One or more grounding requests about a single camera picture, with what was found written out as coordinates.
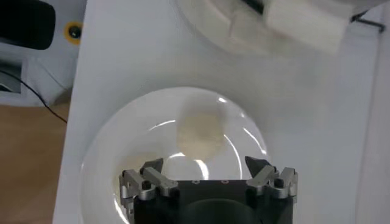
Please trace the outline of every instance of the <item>screw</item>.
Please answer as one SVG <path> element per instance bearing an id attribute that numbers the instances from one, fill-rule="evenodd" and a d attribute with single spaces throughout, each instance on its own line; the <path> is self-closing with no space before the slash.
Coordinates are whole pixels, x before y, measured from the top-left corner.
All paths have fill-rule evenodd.
<path id="1" fill-rule="evenodd" d="M 274 180 L 274 186 L 275 186 L 276 188 L 283 188 L 284 185 L 285 185 L 285 182 L 284 182 L 282 179 L 276 178 L 276 179 Z"/>
<path id="2" fill-rule="evenodd" d="M 142 182 L 142 190 L 146 191 L 152 188 L 152 184 L 150 181 L 146 180 Z"/>
<path id="3" fill-rule="evenodd" d="M 79 39 L 81 37 L 81 28 L 78 26 L 71 26 L 68 32 L 69 35 L 74 39 Z"/>

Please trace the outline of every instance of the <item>food item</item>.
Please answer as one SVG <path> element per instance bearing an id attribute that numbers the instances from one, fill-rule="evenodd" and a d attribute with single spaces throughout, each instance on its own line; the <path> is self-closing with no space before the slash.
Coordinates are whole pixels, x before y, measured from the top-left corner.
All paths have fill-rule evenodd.
<path id="1" fill-rule="evenodd" d="M 178 124 L 177 147 L 191 159 L 210 159 L 222 149 L 223 143 L 222 121 L 215 114 L 187 116 Z"/>

